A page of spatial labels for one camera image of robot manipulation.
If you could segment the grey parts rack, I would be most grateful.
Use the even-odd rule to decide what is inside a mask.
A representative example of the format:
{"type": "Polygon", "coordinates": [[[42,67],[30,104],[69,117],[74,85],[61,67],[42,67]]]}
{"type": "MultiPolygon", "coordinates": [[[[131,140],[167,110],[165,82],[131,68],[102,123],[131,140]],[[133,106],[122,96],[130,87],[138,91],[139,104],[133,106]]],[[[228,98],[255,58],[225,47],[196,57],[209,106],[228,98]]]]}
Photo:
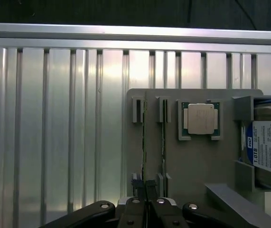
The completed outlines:
{"type": "Polygon", "coordinates": [[[147,91],[146,181],[156,182],[163,196],[162,123],[163,100],[167,99],[166,171],[167,198],[179,208],[189,201],[212,205],[206,184],[226,184],[259,207],[253,167],[240,161],[241,120],[253,120],[253,108],[271,103],[271,96],[259,89],[131,89],[125,98],[124,151],[127,193],[133,196],[131,181],[142,180],[142,112],[147,91]],[[220,135],[181,134],[181,103],[220,103],[220,135]]]}

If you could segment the silver CPU chip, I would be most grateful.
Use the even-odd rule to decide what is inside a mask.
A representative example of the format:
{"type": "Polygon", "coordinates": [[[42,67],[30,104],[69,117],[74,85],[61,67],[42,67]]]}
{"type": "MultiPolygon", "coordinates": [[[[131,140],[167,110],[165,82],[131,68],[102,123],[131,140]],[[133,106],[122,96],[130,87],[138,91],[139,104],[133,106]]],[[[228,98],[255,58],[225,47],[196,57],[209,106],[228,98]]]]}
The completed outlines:
{"type": "Polygon", "coordinates": [[[181,134],[220,135],[220,103],[181,103],[181,134]]]}

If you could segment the hard disk blue label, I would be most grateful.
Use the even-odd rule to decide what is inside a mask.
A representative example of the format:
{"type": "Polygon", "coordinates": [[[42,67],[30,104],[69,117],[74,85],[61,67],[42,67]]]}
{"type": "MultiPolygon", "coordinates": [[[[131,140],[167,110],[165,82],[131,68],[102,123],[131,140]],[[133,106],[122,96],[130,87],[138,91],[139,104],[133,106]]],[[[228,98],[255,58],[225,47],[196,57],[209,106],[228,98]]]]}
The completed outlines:
{"type": "Polygon", "coordinates": [[[254,170],[254,183],[271,190],[271,103],[257,104],[253,120],[241,120],[240,161],[254,170]]]}

